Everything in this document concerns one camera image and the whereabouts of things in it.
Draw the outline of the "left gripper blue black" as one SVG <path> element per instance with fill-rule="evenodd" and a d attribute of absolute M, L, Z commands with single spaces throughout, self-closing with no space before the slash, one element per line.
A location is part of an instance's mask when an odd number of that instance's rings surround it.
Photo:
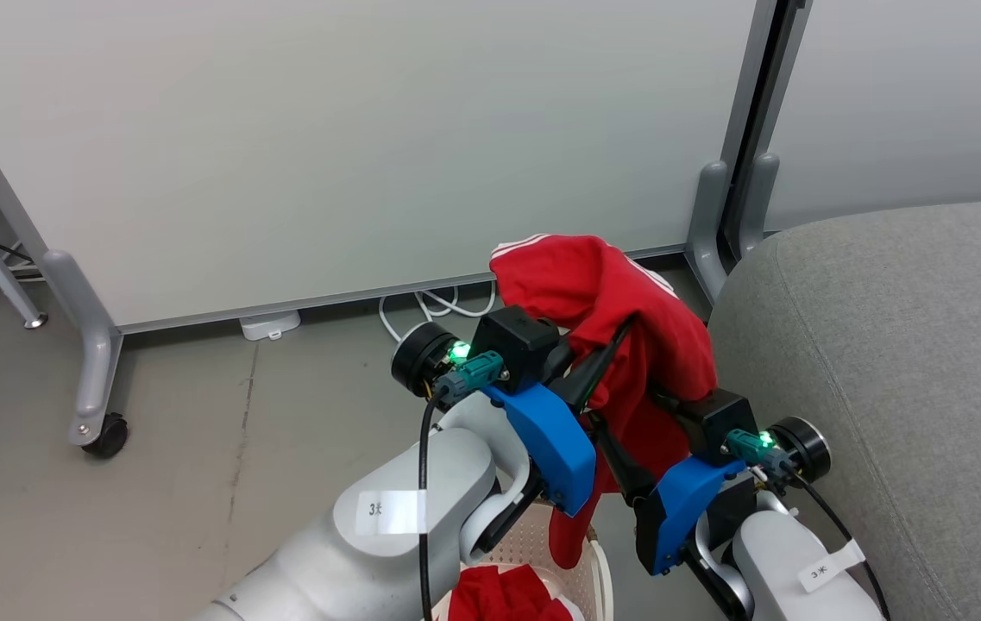
<path fill-rule="evenodd" d="M 440 412 L 477 396 L 502 409 L 529 479 L 572 518 L 588 502 L 597 463 L 580 416 L 635 319 L 629 315 L 607 345 L 585 357 L 549 319 L 518 306 L 483 314 L 467 341 L 422 322 L 395 338 L 391 375 Z"/>

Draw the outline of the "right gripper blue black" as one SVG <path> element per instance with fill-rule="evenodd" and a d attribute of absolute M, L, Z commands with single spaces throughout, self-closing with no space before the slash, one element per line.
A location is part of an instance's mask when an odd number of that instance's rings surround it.
<path fill-rule="evenodd" d="M 675 419 L 689 441 L 689 456 L 669 467 L 657 484 L 604 417 L 597 417 L 597 448 L 635 511 L 637 555 L 651 575 L 680 563 L 679 549 L 728 480 L 757 468 L 766 487 L 783 490 L 796 484 L 797 475 L 814 482 L 832 467 L 827 440 L 809 421 L 786 417 L 759 428 L 749 399 L 734 392 L 716 389 L 701 400 L 683 401 L 651 388 L 651 401 Z"/>

